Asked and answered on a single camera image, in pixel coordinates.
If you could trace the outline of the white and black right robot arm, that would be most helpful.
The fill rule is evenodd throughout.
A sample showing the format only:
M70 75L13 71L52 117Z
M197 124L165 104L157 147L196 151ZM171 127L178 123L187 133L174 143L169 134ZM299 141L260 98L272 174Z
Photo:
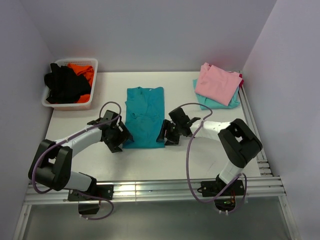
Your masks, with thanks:
M215 179L216 189L222 195L233 190L233 181L263 149L261 141L240 118L231 122L206 121L200 117L190 118L181 107L169 112L169 117L170 120L162 122L157 143L178 145L180 137L184 136L206 138L222 144L228 162Z

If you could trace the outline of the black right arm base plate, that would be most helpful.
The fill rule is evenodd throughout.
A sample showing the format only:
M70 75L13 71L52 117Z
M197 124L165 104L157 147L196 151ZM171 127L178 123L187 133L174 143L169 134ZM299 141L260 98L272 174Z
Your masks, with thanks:
M226 184L221 181L201 181L200 187L197 189L197 192L202 194L202 197L214 197L216 196L224 187ZM222 194L221 196L231 197L232 195L235 196L242 196L245 193L245 185L242 180L236 180L234 183L232 183Z

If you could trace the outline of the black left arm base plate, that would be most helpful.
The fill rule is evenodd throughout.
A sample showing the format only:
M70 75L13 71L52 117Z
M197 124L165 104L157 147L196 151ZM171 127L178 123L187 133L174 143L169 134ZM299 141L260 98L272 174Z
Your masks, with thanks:
M69 191L67 200L69 202L82 202L82 201L98 201L97 198L112 200L114 193L113 184L98 184L95 192L85 192L85 195L79 194L77 191Z

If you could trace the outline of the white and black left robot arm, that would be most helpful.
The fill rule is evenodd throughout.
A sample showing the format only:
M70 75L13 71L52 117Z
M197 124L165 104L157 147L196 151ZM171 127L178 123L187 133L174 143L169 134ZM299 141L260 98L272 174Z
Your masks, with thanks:
M44 139L40 142L28 172L33 189L39 194L37 184L48 191L71 190L79 192L86 200L100 196L97 179L72 171L73 158L96 143L104 143L112 153L122 151L121 145L134 137L122 122L119 113L107 110L104 116L87 123L84 129L60 140Z

